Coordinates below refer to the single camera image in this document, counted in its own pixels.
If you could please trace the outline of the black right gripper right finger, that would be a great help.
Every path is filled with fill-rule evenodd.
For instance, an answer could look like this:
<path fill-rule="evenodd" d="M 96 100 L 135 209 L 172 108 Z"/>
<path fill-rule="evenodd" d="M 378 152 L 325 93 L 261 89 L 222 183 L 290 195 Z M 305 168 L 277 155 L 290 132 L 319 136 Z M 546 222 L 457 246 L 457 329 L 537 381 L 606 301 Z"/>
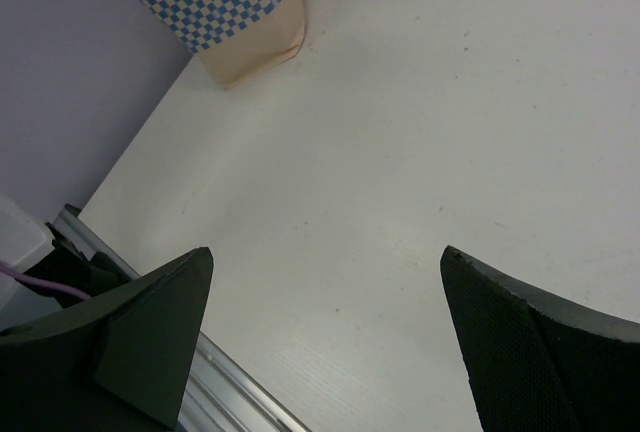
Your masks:
<path fill-rule="evenodd" d="M 485 431 L 636 431 L 639 326 L 452 247 L 443 288 Z"/>

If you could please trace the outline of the blue checkered paper bag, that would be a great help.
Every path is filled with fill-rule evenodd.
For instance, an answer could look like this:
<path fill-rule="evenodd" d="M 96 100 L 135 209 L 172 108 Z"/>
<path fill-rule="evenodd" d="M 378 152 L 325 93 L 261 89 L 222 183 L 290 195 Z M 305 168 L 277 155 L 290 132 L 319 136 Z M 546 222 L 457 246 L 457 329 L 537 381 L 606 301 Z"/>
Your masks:
<path fill-rule="evenodd" d="M 139 0 L 230 89 L 295 57 L 304 0 Z"/>

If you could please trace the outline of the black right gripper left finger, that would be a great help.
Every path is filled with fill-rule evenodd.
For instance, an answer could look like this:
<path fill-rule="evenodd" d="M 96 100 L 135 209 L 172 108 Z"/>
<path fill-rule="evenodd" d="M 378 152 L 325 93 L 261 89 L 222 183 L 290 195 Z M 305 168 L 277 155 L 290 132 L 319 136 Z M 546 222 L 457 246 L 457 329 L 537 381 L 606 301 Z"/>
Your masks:
<path fill-rule="evenodd" d="M 172 431 L 213 276 L 196 248 L 1 333 L 4 431 Z"/>

